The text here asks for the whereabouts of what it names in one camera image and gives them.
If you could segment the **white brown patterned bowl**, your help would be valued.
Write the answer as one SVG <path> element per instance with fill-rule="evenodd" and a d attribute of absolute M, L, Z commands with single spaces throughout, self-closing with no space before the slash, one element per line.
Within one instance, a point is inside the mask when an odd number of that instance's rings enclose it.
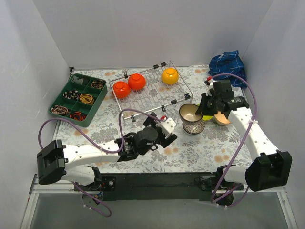
<path fill-rule="evenodd" d="M 186 133 L 188 133 L 190 135 L 198 135 L 204 130 L 205 121 L 201 120 L 201 121 L 193 123 L 193 124 L 183 123 L 182 126 Z"/>

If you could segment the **orange bowl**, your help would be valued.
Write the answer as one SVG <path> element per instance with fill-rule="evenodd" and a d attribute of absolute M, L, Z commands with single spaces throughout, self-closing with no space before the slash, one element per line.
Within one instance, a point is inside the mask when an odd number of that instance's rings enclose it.
<path fill-rule="evenodd" d="M 133 90 L 141 90 L 146 85 L 146 79 L 139 73 L 132 74 L 128 79 L 128 86 Z"/>
<path fill-rule="evenodd" d="M 113 85 L 114 94 L 118 99 L 124 99 L 130 94 L 130 87 L 126 82 L 118 81 Z"/>

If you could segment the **black patterned bowl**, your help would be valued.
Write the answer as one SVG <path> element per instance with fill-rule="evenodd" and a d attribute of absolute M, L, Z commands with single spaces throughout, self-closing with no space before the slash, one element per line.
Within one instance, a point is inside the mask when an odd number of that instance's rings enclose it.
<path fill-rule="evenodd" d="M 179 117 L 183 125 L 195 125 L 203 121 L 202 114 L 196 114 L 198 105 L 193 103 L 185 103 L 179 108 Z"/>

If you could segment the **beige bowl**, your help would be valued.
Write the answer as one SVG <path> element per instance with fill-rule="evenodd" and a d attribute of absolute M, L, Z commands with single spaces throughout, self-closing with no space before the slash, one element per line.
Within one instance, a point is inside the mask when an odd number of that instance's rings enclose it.
<path fill-rule="evenodd" d="M 222 125 L 222 126 L 229 125 L 231 123 L 222 113 L 215 114 L 214 118 L 215 118 L 217 124 Z"/>

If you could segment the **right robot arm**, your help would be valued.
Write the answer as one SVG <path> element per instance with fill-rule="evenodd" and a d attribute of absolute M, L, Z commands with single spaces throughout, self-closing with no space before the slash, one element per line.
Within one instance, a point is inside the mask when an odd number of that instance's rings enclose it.
<path fill-rule="evenodd" d="M 236 97 L 229 80 L 214 81 L 208 78 L 206 93 L 196 114 L 216 115 L 222 113 L 233 124 L 243 138 L 251 155 L 252 163 L 248 167 L 226 165 L 216 172 L 216 185 L 228 189 L 233 183 L 247 185 L 252 191 L 284 186 L 292 165 L 289 152 L 280 151 L 265 135 L 255 120 L 248 102 Z"/>

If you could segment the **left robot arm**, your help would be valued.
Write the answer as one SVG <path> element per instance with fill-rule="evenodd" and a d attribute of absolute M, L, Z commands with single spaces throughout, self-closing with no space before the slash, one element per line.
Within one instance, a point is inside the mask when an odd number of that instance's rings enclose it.
<path fill-rule="evenodd" d="M 37 154 L 38 181 L 49 185 L 60 180 L 76 182 L 96 191 L 101 187 L 102 175 L 94 163 L 135 160 L 161 146 L 166 148 L 177 136 L 173 133 L 176 122 L 169 117 L 157 118 L 149 114 L 144 129 L 121 138 L 90 145 L 64 145 L 53 140 Z"/>

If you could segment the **lime green bowl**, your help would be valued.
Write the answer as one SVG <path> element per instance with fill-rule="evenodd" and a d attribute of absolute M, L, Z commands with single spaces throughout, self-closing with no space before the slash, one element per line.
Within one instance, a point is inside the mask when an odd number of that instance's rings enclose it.
<path fill-rule="evenodd" d="M 206 122 L 206 121 L 209 121 L 209 120 L 211 120 L 211 119 L 213 119 L 213 116 L 209 116 L 209 115 L 204 115 L 203 116 L 203 120 Z"/>

